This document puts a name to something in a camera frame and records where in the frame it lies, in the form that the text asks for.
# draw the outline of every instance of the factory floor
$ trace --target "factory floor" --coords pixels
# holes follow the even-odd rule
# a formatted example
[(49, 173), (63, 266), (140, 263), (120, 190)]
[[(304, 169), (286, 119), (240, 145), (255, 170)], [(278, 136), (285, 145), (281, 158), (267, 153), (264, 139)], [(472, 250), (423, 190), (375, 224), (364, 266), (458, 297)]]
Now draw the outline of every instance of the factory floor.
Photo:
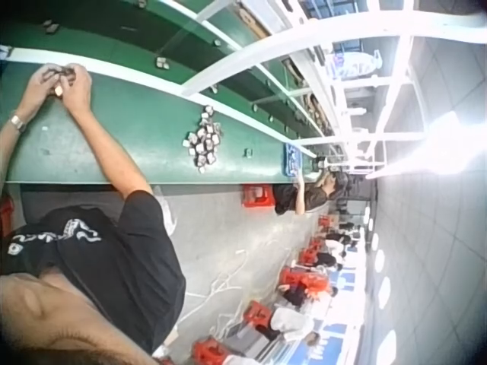
[[(19, 188), (9, 185), (22, 222)], [(186, 302), (169, 345), (176, 363), (192, 343), (220, 335), (251, 299), (266, 297), (282, 265), (309, 240), (321, 211), (278, 217), (273, 208), (244, 208), (240, 186), (163, 186), (176, 223), (171, 238), (187, 280)]]

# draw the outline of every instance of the pile of metal parts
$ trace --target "pile of metal parts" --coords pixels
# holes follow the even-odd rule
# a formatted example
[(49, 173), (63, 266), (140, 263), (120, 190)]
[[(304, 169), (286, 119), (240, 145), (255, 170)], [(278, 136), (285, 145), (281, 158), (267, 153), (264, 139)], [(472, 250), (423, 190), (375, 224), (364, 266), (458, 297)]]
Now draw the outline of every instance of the pile of metal parts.
[(188, 148), (189, 155), (194, 157), (200, 173), (204, 173), (207, 166), (216, 162), (216, 153), (223, 135), (220, 123), (213, 121), (214, 113), (212, 106), (205, 106), (198, 129), (188, 133), (188, 137), (183, 141), (183, 146)]

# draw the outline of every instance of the red stool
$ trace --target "red stool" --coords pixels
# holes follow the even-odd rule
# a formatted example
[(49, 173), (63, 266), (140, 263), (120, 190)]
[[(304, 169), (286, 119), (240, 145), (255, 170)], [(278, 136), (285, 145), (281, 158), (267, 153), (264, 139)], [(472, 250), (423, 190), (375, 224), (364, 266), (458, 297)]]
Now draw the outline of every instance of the red stool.
[(14, 212), (14, 202), (8, 195), (4, 195), (0, 200), (0, 224), (2, 225), (3, 237), (6, 237), (13, 230), (12, 213)]
[(315, 249), (302, 249), (299, 252), (298, 264), (304, 266), (312, 266), (317, 259), (317, 253)]
[[(255, 207), (273, 207), (275, 205), (274, 195), (272, 194), (272, 186), (268, 184), (247, 184), (242, 185), (243, 188), (243, 203), (245, 208)], [(263, 194), (254, 197), (255, 188), (261, 188)]]
[(329, 223), (330, 223), (330, 219), (327, 215), (320, 215), (320, 217), (318, 218), (318, 225), (323, 227), (323, 228), (327, 228), (329, 227)]
[(285, 266), (279, 275), (279, 285), (297, 285), (304, 274), (303, 271), (292, 271), (288, 266)]
[(272, 311), (266, 306), (251, 300), (247, 310), (243, 314), (243, 319), (252, 324), (254, 328), (261, 325), (264, 328), (269, 327), (269, 322), (272, 317)]
[(323, 248), (323, 239), (321, 237), (311, 237), (310, 240), (310, 249), (315, 249), (316, 251), (320, 251)]
[(198, 365), (222, 365), (230, 351), (213, 337), (193, 344), (193, 359)]

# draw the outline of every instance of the hair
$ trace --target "hair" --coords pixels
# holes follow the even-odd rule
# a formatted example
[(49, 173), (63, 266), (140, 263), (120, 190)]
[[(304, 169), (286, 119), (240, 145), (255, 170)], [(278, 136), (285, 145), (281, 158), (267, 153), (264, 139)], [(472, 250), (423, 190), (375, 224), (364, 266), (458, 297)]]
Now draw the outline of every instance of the hair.
[(134, 365), (117, 354), (94, 350), (21, 349), (13, 358), (21, 365)]
[(320, 343), (320, 340), (321, 340), (320, 334), (318, 332), (313, 331), (313, 332), (310, 332), (310, 335), (313, 335), (313, 339), (308, 340), (306, 342), (307, 345), (311, 346), (311, 347), (318, 345)]
[(345, 189), (349, 184), (349, 175), (342, 171), (332, 172), (332, 175), (335, 177), (335, 190), (329, 195), (329, 199), (336, 200), (345, 192)]

